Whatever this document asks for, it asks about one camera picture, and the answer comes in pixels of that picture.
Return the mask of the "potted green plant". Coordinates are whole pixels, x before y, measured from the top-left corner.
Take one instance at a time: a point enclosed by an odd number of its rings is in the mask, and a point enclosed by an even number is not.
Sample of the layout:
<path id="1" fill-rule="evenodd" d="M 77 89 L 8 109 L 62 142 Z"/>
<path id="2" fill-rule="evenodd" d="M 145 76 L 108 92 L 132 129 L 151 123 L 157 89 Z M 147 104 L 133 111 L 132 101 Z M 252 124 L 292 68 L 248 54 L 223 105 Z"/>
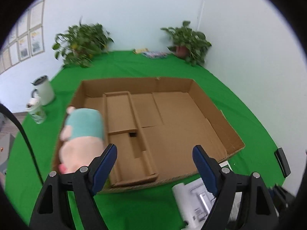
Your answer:
<path id="1" fill-rule="evenodd" d="M 194 31 L 190 21 L 183 21 L 181 27 L 160 28 L 170 38 L 168 50 L 192 66 L 203 66 L 208 50 L 212 47 L 204 33 Z"/>
<path id="2" fill-rule="evenodd" d="M 69 26 L 63 33 L 55 35 L 52 50 L 55 59 L 61 58 L 62 67 L 74 65 L 87 68 L 90 67 L 93 57 L 106 53 L 114 40 L 102 24 L 78 24 Z"/>

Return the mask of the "yellow item at back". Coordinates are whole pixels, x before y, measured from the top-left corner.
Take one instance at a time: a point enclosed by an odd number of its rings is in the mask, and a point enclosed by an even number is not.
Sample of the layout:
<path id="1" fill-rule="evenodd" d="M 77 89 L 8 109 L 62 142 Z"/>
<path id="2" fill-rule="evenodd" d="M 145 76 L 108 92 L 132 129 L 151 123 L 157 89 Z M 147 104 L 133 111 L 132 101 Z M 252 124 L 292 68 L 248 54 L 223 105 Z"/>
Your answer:
<path id="1" fill-rule="evenodd" d="M 145 52 L 149 51 L 148 48 L 140 48 L 140 49 L 134 49 L 133 53 L 134 54 L 143 54 Z"/>

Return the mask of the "large cardboard box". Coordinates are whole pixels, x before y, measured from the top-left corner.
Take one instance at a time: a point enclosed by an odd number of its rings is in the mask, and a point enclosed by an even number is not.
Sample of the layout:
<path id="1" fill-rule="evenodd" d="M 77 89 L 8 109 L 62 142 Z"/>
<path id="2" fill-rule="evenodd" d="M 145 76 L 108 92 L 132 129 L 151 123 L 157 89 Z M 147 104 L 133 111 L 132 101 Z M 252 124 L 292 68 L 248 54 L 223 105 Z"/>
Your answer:
<path id="1" fill-rule="evenodd" d="M 244 143 L 223 113 L 194 81 L 188 78 L 106 78 L 80 82 L 70 105 L 98 110 L 103 117 L 108 92 L 128 91 L 132 96 L 149 150 L 158 171 L 156 181 L 111 187 L 105 193 L 138 190 L 170 183 L 197 173 L 192 149 L 201 145 L 218 162 L 228 160 Z"/>

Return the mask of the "green tablecloth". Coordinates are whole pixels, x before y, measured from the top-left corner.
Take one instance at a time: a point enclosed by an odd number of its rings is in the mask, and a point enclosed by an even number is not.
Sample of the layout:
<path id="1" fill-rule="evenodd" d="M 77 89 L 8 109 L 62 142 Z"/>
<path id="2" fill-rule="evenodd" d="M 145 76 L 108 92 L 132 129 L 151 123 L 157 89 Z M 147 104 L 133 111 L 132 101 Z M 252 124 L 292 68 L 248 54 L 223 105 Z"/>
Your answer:
<path id="1" fill-rule="evenodd" d="M 284 183 L 274 155 L 275 142 L 252 111 L 226 85 L 203 67 L 192 67 L 176 57 L 153 60 L 129 51 L 101 55 L 89 68 L 63 69 L 51 80 L 56 98 L 45 109 L 46 121 L 38 125 L 27 116 L 22 124 L 42 177 L 50 172 L 65 109 L 82 80 L 162 76 L 193 79 L 223 112 L 245 144 L 245 148 L 229 160 L 234 172 L 251 174 L 256 171 L 269 187 Z M 172 184 L 98 194 L 95 201 L 109 229 L 181 229 L 183 224 Z"/>

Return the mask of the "green patterned cup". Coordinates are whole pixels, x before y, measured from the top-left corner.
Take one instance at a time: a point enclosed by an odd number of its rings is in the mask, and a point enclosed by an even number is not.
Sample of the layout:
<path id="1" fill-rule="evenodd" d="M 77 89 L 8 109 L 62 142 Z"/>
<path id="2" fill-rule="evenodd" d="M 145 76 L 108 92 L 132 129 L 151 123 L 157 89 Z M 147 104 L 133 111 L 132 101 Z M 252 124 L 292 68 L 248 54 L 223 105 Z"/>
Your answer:
<path id="1" fill-rule="evenodd" d="M 37 124 L 42 124 L 46 120 L 46 113 L 41 104 L 41 98 L 30 98 L 26 104 L 26 112 Z"/>

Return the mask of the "white hair dryer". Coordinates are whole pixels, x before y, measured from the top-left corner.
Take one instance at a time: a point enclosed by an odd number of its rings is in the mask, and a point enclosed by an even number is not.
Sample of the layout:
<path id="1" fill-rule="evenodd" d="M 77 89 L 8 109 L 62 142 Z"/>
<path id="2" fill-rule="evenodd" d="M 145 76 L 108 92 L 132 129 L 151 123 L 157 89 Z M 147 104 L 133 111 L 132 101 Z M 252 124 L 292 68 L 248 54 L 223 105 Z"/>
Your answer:
<path id="1" fill-rule="evenodd" d="M 199 222 L 196 219 L 193 207 L 190 202 L 190 197 L 188 195 L 187 189 L 184 183 L 178 183 L 172 187 L 172 192 L 182 217 L 185 223 L 184 229 L 196 229 L 199 226 Z"/>

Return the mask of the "framed certificates on wall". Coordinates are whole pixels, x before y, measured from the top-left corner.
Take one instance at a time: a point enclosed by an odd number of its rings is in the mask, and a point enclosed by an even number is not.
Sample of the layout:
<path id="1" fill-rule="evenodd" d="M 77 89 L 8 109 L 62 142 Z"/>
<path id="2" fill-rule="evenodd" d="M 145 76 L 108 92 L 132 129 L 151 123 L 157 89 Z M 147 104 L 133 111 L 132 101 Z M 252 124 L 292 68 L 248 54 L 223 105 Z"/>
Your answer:
<path id="1" fill-rule="evenodd" d="M 44 0 L 31 5 L 12 27 L 1 47 L 1 73 L 45 51 L 44 7 Z"/>

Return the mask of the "right potted green plant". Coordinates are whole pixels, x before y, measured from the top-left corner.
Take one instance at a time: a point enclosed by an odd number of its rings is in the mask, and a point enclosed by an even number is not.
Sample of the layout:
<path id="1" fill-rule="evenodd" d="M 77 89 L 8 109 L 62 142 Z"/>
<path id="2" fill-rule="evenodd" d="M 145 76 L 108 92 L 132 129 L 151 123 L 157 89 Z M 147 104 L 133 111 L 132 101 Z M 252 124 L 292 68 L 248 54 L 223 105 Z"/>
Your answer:
<path id="1" fill-rule="evenodd" d="M 170 38 L 168 50 L 192 66 L 203 66 L 208 50 L 212 47 L 204 33 L 194 31 L 190 21 L 183 21 L 181 27 L 160 28 Z"/>

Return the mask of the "colourful packet at back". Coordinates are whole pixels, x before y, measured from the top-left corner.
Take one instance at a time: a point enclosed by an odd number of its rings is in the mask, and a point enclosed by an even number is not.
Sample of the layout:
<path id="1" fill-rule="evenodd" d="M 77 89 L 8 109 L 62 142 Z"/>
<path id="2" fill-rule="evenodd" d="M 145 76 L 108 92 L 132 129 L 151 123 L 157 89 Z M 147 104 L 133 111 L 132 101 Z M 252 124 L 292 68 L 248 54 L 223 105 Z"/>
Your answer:
<path id="1" fill-rule="evenodd" d="M 161 51 L 145 51 L 142 53 L 142 55 L 149 59 L 161 59 L 168 56 L 167 53 Z"/>

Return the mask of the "white folding phone stand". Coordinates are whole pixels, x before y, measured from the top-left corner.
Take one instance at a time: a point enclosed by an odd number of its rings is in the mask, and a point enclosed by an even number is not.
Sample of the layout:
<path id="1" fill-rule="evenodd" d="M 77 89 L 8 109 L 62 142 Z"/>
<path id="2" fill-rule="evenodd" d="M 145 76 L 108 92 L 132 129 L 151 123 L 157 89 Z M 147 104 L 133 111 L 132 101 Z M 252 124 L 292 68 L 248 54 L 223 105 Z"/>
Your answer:
<path id="1" fill-rule="evenodd" d="M 204 222 L 214 205 L 215 197 L 211 192 L 208 192 L 201 178 L 188 183 L 187 188 L 197 220 Z"/>

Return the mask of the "left potted green plant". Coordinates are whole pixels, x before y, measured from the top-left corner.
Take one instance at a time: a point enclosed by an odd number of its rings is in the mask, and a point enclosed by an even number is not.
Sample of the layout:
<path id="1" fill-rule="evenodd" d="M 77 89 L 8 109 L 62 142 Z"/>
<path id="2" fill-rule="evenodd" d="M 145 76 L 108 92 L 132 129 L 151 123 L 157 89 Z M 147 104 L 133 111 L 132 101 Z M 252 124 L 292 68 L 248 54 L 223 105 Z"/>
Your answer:
<path id="1" fill-rule="evenodd" d="M 87 68 L 90 67 L 93 57 L 106 53 L 114 40 L 102 24 L 78 24 L 69 26 L 63 33 L 55 35 L 52 50 L 55 59 L 61 58 L 62 67 L 74 65 Z"/>

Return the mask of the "white mug with lid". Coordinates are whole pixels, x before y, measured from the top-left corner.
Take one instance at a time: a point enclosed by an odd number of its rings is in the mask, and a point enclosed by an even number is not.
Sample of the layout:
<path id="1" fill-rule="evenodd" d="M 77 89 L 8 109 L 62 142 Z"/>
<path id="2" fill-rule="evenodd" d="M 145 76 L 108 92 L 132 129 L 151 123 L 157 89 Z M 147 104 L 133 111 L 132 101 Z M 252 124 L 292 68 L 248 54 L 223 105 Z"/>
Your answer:
<path id="1" fill-rule="evenodd" d="M 43 75 L 32 82 L 34 89 L 31 92 L 32 98 L 40 97 L 41 105 L 46 106 L 55 99 L 55 93 L 47 75 Z"/>

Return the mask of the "black device on table edge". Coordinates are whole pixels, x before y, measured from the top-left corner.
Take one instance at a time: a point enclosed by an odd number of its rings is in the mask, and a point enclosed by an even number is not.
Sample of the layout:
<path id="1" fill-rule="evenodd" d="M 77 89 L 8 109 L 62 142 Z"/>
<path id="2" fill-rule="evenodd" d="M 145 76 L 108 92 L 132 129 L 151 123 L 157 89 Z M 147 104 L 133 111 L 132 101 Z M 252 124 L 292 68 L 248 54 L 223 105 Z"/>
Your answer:
<path id="1" fill-rule="evenodd" d="M 290 166 L 288 164 L 288 160 L 286 158 L 286 155 L 284 153 L 284 150 L 282 147 L 278 148 L 274 155 L 277 159 L 277 162 L 279 164 L 279 167 L 283 173 L 284 178 L 288 177 L 291 174 Z"/>

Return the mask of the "small narrow cardboard box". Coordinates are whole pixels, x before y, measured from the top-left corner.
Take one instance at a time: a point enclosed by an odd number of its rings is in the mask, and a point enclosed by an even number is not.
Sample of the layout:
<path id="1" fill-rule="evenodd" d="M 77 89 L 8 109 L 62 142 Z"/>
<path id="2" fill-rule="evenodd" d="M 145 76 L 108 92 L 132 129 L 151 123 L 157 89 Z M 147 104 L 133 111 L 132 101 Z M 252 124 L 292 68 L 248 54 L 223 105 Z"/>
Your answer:
<path id="1" fill-rule="evenodd" d="M 109 176 L 111 187 L 156 181 L 158 171 L 130 92 L 108 92 L 103 98 L 106 139 L 116 145 L 118 152 Z"/>

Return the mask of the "pink teal plush toy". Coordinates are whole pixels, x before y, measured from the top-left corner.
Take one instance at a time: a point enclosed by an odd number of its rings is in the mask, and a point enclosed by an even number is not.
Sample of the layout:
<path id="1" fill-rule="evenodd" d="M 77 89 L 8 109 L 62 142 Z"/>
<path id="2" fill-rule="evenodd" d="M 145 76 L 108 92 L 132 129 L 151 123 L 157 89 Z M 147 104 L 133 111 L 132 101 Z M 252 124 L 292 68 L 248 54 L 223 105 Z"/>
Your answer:
<path id="1" fill-rule="evenodd" d="M 105 150 L 104 122 L 98 110 L 67 108 L 67 118 L 60 133 L 58 165 L 62 174 L 76 172 L 89 166 Z"/>

